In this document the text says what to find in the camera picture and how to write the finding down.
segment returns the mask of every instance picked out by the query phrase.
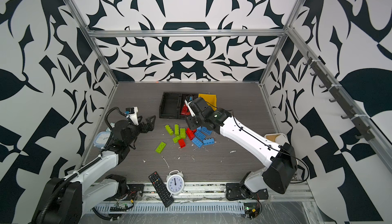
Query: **alarm clock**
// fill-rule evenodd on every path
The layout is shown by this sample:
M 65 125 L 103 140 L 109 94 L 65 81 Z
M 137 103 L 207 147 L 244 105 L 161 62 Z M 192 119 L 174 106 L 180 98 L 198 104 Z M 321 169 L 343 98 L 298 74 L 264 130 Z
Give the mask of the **alarm clock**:
M 166 188 L 172 195 L 178 195 L 184 190 L 184 174 L 173 170 L 166 176 Z

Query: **black abstract pattern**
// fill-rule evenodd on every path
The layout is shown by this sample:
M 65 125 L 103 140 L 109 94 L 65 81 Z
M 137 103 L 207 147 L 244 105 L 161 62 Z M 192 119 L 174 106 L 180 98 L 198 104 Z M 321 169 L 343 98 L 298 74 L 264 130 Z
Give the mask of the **black abstract pattern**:
M 391 138 L 391 0 L 306 0 L 295 30 L 358 105 Z M 392 177 L 294 43 L 278 55 L 266 88 L 276 118 L 310 167 L 308 184 L 325 221 L 392 221 Z M 301 177 L 307 172 L 299 170 Z M 374 182 L 377 190 L 373 191 Z
M 0 0 L 0 216 L 28 223 L 80 162 L 113 83 L 62 0 Z
M 75 0 L 92 30 L 282 28 L 295 0 Z M 259 80 L 277 38 L 100 38 L 118 80 Z

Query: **blue lego brick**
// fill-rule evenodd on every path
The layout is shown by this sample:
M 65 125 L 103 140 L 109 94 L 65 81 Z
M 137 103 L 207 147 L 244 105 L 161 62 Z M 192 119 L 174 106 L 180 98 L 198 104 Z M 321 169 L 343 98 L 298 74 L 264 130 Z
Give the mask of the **blue lego brick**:
M 213 144 L 213 143 L 215 143 L 215 140 L 213 138 L 203 140 L 204 145 L 209 145 L 209 144 Z
M 196 131 L 195 136 L 197 136 L 200 140 L 204 140 L 205 135 L 200 131 Z
M 202 132 L 207 134 L 207 135 L 211 135 L 211 133 L 213 132 L 212 130 L 207 130 L 207 128 L 202 127 Z
M 203 143 L 202 143 L 199 139 L 197 139 L 196 137 L 192 139 L 192 142 L 193 142 L 196 146 L 198 146 L 198 148 L 201 148 L 202 145 L 203 145 Z

